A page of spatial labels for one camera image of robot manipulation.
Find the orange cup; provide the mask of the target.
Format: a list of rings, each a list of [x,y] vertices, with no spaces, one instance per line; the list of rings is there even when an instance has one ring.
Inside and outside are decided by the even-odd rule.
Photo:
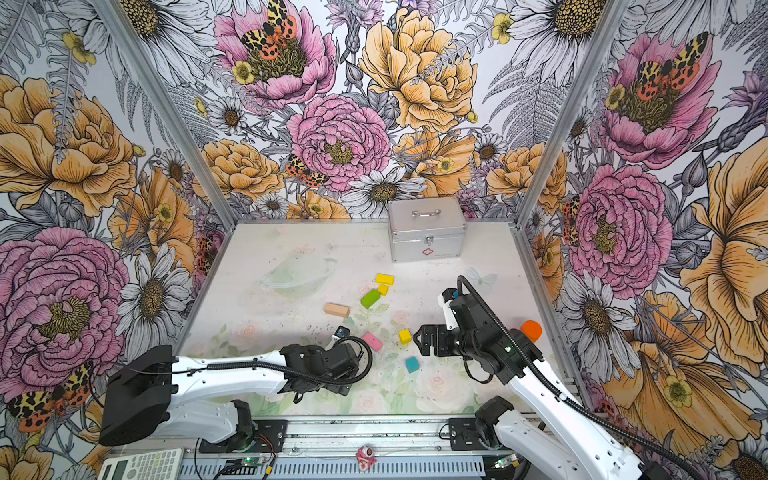
[[[543,327],[534,320],[525,321],[520,331],[531,341],[537,342],[543,335]]]

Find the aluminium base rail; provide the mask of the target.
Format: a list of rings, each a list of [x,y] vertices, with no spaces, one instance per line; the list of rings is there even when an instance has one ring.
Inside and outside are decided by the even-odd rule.
[[[461,453],[493,455],[503,451],[452,451],[447,440],[440,438],[441,428],[449,417],[424,416],[341,416],[287,417],[287,438],[280,458],[351,458],[362,446],[373,448],[376,457],[458,455]],[[561,460],[597,462],[623,452],[620,442],[596,426],[577,425],[568,436],[557,432],[550,423],[529,417],[518,410],[507,411],[496,420],[481,420],[512,452],[531,461],[544,463]],[[184,458],[265,458],[270,453],[203,454],[197,451],[200,440],[192,438],[146,439],[115,447],[111,455],[132,455],[160,450],[184,450]]]

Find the pink toy figure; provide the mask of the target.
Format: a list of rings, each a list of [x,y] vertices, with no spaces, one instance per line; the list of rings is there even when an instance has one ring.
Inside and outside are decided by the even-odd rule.
[[[356,460],[359,469],[363,472],[369,471],[377,463],[373,448],[368,445],[364,445],[357,450]]]

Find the white calculator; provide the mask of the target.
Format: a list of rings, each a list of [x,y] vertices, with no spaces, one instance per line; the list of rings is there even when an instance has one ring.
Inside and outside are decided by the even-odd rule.
[[[184,450],[181,448],[110,458],[99,480],[175,480],[179,478]]]

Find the teal cube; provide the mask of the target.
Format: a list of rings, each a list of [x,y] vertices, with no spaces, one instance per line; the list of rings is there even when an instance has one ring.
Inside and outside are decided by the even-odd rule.
[[[407,358],[405,360],[405,366],[408,373],[415,373],[420,369],[420,363],[416,357]]]

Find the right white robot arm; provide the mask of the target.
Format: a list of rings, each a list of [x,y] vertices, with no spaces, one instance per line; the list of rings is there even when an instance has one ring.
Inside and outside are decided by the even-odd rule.
[[[537,414],[525,418],[495,396],[475,413],[473,428],[488,450],[508,449],[551,479],[666,479],[658,463],[642,460],[607,428],[579,412],[579,402],[525,333],[493,318],[479,296],[448,288],[437,297],[445,321],[413,336],[424,356],[476,361]]]

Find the green rectangular block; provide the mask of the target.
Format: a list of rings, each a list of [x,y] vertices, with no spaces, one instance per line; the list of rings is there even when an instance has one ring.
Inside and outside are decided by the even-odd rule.
[[[370,309],[381,298],[381,293],[378,289],[371,289],[361,299],[360,304],[365,309]]]

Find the yellow rectangular block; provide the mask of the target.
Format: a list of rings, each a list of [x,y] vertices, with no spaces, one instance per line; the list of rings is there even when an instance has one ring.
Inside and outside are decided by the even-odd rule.
[[[375,277],[375,282],[378,284],[391,286],[394,284],[394,281],[395,281],[395,277],[392,275],[377,274]]]

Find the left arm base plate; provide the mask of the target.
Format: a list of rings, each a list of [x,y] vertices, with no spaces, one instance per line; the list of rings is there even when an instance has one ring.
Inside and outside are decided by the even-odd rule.
[[[281,453],[287,438],[288,424],[283,419],[253,420],[251,433],[245,433],[244,436],[236,434],[216,444],[201,440],[197,451],[203,454]]]

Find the natural wood block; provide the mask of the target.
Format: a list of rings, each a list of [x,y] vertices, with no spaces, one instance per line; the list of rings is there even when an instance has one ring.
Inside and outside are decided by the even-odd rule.
[[[323,307],[323,311],[328,315],[339,318],[346,318],[350,314],[349,307],[336,303],[326,303]]]

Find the silver metal case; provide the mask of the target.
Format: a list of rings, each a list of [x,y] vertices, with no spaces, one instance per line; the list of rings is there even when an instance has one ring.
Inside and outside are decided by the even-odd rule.
[[[387,206],[393,262],[456,258],[466,220],[454,197],[393,201]]]

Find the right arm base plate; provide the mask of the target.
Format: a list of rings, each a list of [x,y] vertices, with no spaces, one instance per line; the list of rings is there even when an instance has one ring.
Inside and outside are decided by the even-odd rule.
[[[452,451],[511,451],[491,428],[474,417],[452,417],[441,428],[439,436],[447,440]]]

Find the pink rectangular block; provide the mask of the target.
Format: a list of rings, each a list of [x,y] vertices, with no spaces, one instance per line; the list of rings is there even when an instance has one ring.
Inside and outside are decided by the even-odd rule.
[[[370,332],[366,332],[366,333],[363,335],[363,340],[364,340],[364,341],[365,341],[365,342],[366,342],[366,343],[367,343],[367,344],[370,346],[370,348],[371,348],[373,351],[375,351],[375,352],[379,352],[379,351],[382,349],[382,347],[383,347],[383,343],[382,343],[382,342],[381,342],[381,341],[380,341],[380,340],[379,340],[379,339],[378,339],[378,338],[377,338],[375,335],[373,335],[373,334],[372,334],[372,333],[370,333]]]

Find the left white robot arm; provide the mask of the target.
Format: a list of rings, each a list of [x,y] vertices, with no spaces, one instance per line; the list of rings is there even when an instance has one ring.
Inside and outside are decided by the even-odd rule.
[[[255,435],[243,395],[345,396],[372,364],[371,347],[345,328],[329,347],[291,344],[257,356],[201,359],[153,347],[109,378],[99,442],[180,437],[239,448]]]

